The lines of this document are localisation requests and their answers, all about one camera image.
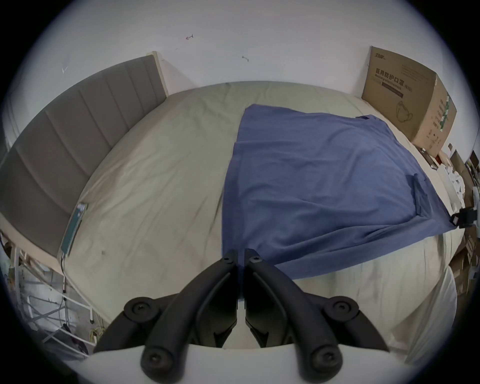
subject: white cloth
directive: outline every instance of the white cloth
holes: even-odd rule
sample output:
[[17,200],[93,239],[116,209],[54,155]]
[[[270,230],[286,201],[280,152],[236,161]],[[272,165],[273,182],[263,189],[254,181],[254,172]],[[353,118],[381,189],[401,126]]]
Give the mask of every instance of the white cloth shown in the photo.
[[[179,292],[221,257],[225,173],[243,111],[255,103],[384,119],[453,213],[437,172],[404,134],[357,97],[270,82],[219,84],[171,95],[117,143],[79,200],[89,207],[64,270],[107,321],[134,297]],[[321,296],[353,298],[386,336],[429,295],[462,234],[463,230],[450,231],[296,283]]]

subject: upholstered headboard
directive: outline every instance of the upholstered headboard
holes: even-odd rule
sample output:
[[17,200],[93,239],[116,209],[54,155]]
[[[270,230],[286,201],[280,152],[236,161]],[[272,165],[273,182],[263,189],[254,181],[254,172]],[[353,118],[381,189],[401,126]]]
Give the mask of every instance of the upholstered headboard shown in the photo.
[[55,98],[22,131],[0,167],[0,226],[13,227],[57,256],[92,173],[166,97],[158,59],[147,55],[98,72]]

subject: beige bed sheet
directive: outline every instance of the beige bed sheet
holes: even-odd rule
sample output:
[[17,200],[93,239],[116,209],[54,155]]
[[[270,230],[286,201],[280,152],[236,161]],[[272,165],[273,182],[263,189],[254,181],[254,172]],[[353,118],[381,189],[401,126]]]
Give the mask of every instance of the beige bed sheet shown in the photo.
[[[79,200],[89,207],[65,261],[65,275],[107,321],[129,299],[179,292],[221,257],[224,178],[243,111],[255,103],[385,120],[452,213],[436,171],[397,128],[357,97],[272,82],[227,83],[174,94],[120,140]],[[353,298],[386,337],[431,292],[462,234],[456,229],[296,283],[306,292]],[[255,346],[241,339],[228,344]]]

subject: blue towel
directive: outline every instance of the blue towel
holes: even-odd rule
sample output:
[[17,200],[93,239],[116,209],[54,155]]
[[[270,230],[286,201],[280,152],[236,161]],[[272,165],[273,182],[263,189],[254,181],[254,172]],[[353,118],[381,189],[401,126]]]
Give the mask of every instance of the blue towel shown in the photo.
[[223,254],[252,248],[291,278],[311,277],[450,231],[449,218],[375,116],[245,110],[225,179]]

